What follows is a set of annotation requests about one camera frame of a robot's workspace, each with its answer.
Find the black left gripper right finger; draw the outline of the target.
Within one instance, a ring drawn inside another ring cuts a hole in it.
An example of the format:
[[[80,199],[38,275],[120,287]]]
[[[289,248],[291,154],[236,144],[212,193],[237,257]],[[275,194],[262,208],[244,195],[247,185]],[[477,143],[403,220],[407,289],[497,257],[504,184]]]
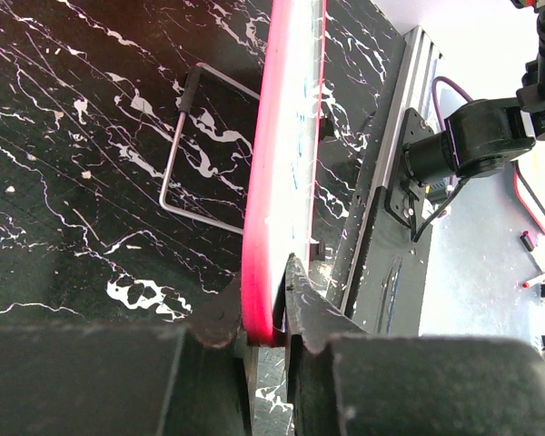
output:
[[[545,435],[545,361],[500,338],[362,331],[285,267],[287,400],[299,435]]]

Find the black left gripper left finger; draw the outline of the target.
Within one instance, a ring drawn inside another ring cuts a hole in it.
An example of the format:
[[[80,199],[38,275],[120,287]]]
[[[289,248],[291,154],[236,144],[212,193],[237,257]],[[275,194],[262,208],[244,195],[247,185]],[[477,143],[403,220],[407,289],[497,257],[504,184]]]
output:
[[[249,435],[240,282],[175,323],[0,326],[0,435]]]

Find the pink framed whiteboard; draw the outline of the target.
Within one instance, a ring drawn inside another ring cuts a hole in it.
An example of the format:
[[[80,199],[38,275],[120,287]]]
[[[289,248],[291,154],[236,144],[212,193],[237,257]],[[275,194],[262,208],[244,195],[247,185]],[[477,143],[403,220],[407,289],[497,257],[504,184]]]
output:
[[[324,1],[272,4],[243,225],[241,306],[250,342],[276,342],[291,256],[310,261],[322,106]]]

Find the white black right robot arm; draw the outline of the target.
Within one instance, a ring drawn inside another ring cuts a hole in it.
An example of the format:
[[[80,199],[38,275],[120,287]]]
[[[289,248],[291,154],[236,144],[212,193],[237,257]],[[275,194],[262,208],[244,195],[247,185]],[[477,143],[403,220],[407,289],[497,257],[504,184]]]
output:
[[[545,1],[515,1],[538,15],[537,58],[526,64],[514,98],[469,102],[444,119],[445,129],[405,144],[401,161],[407,176],[425,185],[455,175],[486,176],[545,141]]]

